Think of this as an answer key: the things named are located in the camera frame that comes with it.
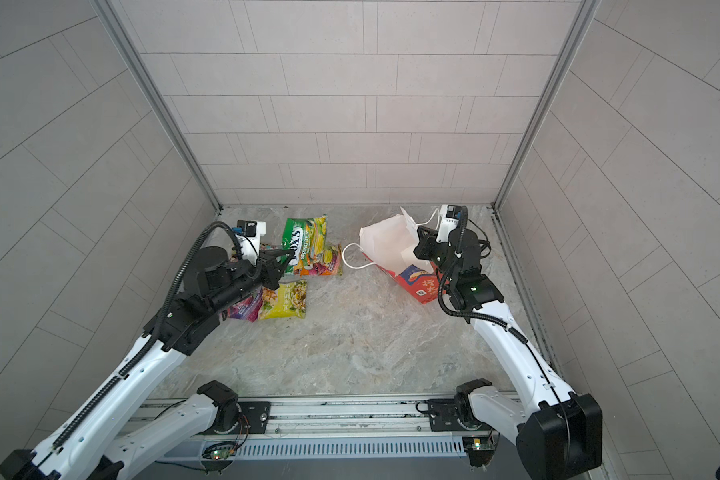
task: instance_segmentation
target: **green snack bag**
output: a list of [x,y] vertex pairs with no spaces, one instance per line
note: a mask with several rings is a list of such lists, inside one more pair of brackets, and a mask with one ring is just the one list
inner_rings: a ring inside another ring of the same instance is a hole
[[328,225],[324,216],[286,220],[286,228],[282,232],[282,248],[296,251],[296,256],[286,268],[287,274],[310,266],[322,255],[327,232]]

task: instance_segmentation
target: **marble floor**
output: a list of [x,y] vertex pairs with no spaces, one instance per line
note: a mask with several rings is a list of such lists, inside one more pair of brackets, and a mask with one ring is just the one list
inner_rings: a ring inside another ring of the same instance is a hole
[[[436,207],[405,209],[423,222]],[[243,207],[225,208],[220,219],[230,225],[238,219],[265,221],[268,232],[262,241],[279,244],[286,218],[325,214],[328,242],[345,245],[358,241],[362,226],[398,213],[400,206],[392,205]],[[483,272],[532,337],[491,210],[470,206],[469,216],[488,233],[493,246],[493,253],[483,260]],[[231,245],[219,235],[212,240]],[[347,260],[365,263],[356,251],[348,251]],[[285,276],[283,281],[294,278]],[[470,325],[445,315],[437,301],[419,304],[375,266],[345,268],[342,276],[304,278],[308,278],[306,318],[227,320],[150,396],[187,397],[214,379],[240,396],[452,392],[481,377],[499,389],[514,389]]]

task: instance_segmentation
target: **snack bag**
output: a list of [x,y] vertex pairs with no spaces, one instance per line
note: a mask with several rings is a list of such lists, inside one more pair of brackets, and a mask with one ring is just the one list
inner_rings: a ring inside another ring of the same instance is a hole
[[306,265],[300,270],[294,270],[294,274],[300,276],[310,275],[341,275],[342,271],[342,246],[328,245],[326,249],[318,256],[317,260]]
[[296,250],[296,257],[288,263],[286,273],[300,270],[315,262],[326,245],[328,224],[325,216],[316,218],[288,218],[282,232],[282,248]]
[[226,318],[255,322],[256,319],[259,318],[259,310],[262,307],[263,290],[264,287],[259,288],[256,293],[228,308],[226,310]]
[[307,281],[298,280],[283,283],[277,290],[263,287],[263,303],[259,310],[259,320],[280,316],[304,318],[307,312]]

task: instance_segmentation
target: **brand logo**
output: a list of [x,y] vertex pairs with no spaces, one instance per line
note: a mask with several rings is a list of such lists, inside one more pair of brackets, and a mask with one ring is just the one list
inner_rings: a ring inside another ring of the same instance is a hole
[[293,228],[293,232],[291,233],[291,250],[296,251],[296,256],[293,257],[293,260],[288,262],[289,265],[296,265],[298,264],[298,258],[299,253],[302,251],[302,245],[304,244],[304,229],[300,226],[295,226]]

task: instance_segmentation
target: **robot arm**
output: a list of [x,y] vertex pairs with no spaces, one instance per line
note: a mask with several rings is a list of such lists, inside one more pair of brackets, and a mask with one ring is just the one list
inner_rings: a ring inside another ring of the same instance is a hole
[[[457,389],[459,420],[495,428],[518,447],[534,480],[564,479],[602,463],[603,414],[591,395],[578,396],[546,363],[514,321],[509,307],[480,272],[482,246],[467,229],[466,206],[443,205],[438,231],[418,228],[417,258],[432,261],[442,274],[438,303],[463,318],[496,354],[518,392],[517,403],[479,379]],[[448,293],[453,309],[443,299]]]
[[[219,246],[201,248],[215,228],[230,237],[234,260]],[[250,221],[239,221],[235,229],[222,222],[205,228],[176,275],[163,309],[146,324],[110,378],[33,450],[14,450],[0,465],[0,474],[11,480],[125,480],[198,432],[224,433],[235,425],[242,429],[237,394],[214,381],[148,426],[115,439],[157,384],[226,318],[225,308],[260,285],[277,289],[294,251],[259,253],[265,232],[266,224]],[[184,289],[178,293],[181,283]]]

